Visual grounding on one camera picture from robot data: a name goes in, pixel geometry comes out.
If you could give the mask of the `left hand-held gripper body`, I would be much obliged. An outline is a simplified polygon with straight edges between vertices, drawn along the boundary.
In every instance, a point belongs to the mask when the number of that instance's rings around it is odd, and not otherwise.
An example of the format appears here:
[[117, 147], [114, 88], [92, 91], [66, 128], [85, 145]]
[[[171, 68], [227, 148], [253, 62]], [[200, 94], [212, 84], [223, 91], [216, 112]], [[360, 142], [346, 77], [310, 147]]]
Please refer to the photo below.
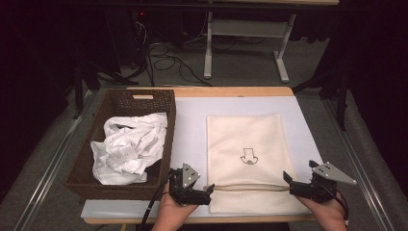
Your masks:
[[180, 205], [197, 205], [197, 196], [207, 193], [193, 188], [200, 174], [187, 163], [183, 163], [181, 168], [172, 168], [169, 176], [169, 195]]

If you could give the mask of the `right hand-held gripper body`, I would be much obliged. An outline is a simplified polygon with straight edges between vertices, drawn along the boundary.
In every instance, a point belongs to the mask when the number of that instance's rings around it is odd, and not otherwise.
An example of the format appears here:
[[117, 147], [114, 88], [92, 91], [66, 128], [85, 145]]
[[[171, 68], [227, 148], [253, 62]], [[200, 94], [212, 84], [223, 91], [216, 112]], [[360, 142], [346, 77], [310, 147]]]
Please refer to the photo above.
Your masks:
[[323, 203], [335, 197], [339, 182], [350, 185], [357, 184], [356, 180], [329, 162], [320, 165], [310, 160], [309, 167], [312, 169], [311, 182], [296, 182], [290, 178], [290, 194]]

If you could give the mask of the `brown woven basket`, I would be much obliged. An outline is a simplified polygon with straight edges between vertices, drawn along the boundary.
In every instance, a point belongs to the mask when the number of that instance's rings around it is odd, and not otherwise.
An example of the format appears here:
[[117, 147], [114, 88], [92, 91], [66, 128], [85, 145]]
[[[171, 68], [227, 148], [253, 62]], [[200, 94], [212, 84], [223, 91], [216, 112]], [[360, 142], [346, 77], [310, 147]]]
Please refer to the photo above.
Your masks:
[[[130, 185], [102, 185], [92, 173], [92, 141], [103, 141], [103, 125], [113, 116], [147, 116], [166, 113], [163, 158], [146, 169], [147, 181]], [[84, 199], [148, 200], [168, 175], [176, 118], [173, 90], [108, 90], [77, 155], [65, 185]]]

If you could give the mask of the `cream laundry bag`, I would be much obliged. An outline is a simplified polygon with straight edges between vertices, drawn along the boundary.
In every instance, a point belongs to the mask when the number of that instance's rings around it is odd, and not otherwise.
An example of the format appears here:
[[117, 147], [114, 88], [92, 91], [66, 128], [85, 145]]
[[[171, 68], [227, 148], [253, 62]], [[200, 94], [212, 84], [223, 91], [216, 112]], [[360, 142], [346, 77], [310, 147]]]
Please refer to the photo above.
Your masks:
[[209, 116], [207, 134], [212, 214], [309, 212], [283, 179], [294, 170], [280, 115]]

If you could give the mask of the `white shirt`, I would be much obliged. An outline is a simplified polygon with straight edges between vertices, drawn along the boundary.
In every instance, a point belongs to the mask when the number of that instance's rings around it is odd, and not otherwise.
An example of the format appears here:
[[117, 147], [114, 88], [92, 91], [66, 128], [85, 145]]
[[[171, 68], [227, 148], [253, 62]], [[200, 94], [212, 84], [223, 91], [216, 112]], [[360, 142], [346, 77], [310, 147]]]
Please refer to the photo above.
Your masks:
[[146, 183], [146, 169], [163, 158], [166, 113], [113, 116], [103, 126], [105, 139], [92, 141], [92, 174], [102, 185]]

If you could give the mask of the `person's right hand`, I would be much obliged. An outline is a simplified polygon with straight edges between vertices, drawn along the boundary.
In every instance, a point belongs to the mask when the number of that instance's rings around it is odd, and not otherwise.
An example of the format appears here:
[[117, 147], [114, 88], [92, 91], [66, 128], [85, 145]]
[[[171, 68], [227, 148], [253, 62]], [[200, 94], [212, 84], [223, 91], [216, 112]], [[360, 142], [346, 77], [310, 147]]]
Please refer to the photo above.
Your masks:
[[324, 203], [317, 203], [311, 199], [299, 196], [297, 196], [296, 199], [313, 213], [319, 225], [345, 225], [344, 208], [336, 199], [331, 199], [330, 201], [326, 201]]

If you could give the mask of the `white table mat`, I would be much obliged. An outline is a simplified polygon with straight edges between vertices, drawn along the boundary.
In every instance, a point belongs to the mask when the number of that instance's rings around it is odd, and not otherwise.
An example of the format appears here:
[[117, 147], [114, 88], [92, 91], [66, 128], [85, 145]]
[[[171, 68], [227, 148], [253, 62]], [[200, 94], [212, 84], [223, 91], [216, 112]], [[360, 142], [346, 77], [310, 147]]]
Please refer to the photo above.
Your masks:
[[[299, 182], [310, 179], [309, 161], [319, 162], [321, 157], [305, 121], [298, 102], [293, 96], [259, 97], [179, 97], [176, 100], [176, 119], [171, 151], [172, 167], [189, 164], [199, 174], [196, 188], [204, 189], [208, 183], [208, 134], [209, 116], [281, 116], [283, 131], [294, 175]], [[300, 220], [311, 215], [257, 215], [212, 214], [209, 205], [199, 206], [189, 217], [190, 223], [261, 222], [286, 217]]]

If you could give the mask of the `black tripod stand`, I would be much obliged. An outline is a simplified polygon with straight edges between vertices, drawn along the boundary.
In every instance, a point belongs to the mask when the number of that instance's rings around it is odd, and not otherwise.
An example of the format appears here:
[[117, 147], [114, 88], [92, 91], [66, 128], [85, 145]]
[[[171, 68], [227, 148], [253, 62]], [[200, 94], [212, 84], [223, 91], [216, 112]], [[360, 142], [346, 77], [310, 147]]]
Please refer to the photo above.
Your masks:
[[83, 95], [83, 85], [86, 85], [89, 90], [99, 90], [100, 83], [98, 80], [98, 73], [111, 77], [115, 81], [124, 85], [137, 85], [138, 82], [131, 81], [125, 77], [119, 75], [116, 72], [102, 67], [93, 62], [80, 61], [75, 69], [74, 77], [74, 92], [75, 92], [75, 105], [76, 113], [74, 118], [78, 118], [85, 109], [85, 96]]
[[336, 119], [340, 128], [345, 130], [345, 109], [347, 93], [348, 69], [338, 67], [319, 74], [292, 88], [293, 93], [321, 86], [319, 96], [321, 99], [337, 99]]

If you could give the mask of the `dark computer case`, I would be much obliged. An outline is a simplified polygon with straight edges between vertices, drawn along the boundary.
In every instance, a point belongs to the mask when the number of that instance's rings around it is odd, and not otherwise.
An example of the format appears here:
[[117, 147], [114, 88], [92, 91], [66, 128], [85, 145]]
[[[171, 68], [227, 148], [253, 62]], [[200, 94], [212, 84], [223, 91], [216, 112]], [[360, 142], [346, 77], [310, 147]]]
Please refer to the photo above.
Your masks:
[[106, 10], [108, 28], [120, 67], [136, 69], [145, 60], [147, 31], [131, 10]]

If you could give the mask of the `metal floor rail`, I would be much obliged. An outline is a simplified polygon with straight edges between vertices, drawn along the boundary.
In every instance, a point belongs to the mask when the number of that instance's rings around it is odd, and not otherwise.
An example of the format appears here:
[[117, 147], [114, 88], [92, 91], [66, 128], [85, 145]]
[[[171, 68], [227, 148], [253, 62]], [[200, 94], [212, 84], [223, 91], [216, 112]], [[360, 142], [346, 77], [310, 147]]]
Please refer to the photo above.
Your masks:
[[338, 134], [344, 144], [346, 154], [349, 164], [353, 170], [355, 179], [358, 182], [358, 185], [362, 191], [362, 194], [370, 207], [370, 211], [381, 231], [395, 231], [392, 222], [388, 214], [386, 213], [383, 203], [380, 200], [379, 194], [377, 193], [376, 189], [373, 187], [363, 165], [362, 162], [359, 160], [357, 153], [352, 146], [352, 143], [346, 133], [339, 125], [335, 107], [329, 100], [323, 100], [322, 104], [330, 116], [331, 121], [334, 123]]
[[96, 95], [95, 90], [88, 90], [84, 96], [83, 109], [69, 122], [69, 126], [66, 129], [64, 136], [62, 137], [57, 150], [53, 154], [50, 163], [47, 166], [46, 171], [43, 173], [36, 189], [34, 190], [28, 204], [26, 205], [24, 212], [20, 216], [18, 222], [14, 226], [13, 231], [28, 231], [29, 227], [33, 223], [38, 210], [48, 194], [61, 166], [66, 157], [66, 150], [71, 143], [72, 137], [76, 132], [82, 121], [82, 113], [89, 106]]

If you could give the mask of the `white desk frame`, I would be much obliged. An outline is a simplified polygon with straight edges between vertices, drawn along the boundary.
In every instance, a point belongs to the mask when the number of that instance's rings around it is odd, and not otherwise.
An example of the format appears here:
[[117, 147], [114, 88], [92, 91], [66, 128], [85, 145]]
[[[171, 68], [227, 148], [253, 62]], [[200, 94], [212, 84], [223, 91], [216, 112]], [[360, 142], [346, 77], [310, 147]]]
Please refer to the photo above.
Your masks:
[[290, 81], [290, 78], [283, 61], [283, 56], [286, 51], [290, 35], [292, 33], [295, 19], [295, 14], [291, 14], [286, 22], [213, 19], [213, 13], [207, 13], [207, 38], [203, 74], [204, 78], [212, 78], [213, 36], [253, 37], [281, 39], [280, 49], [273, 52], [273, 57], [278, 69], [281, 82], [288, 83]]

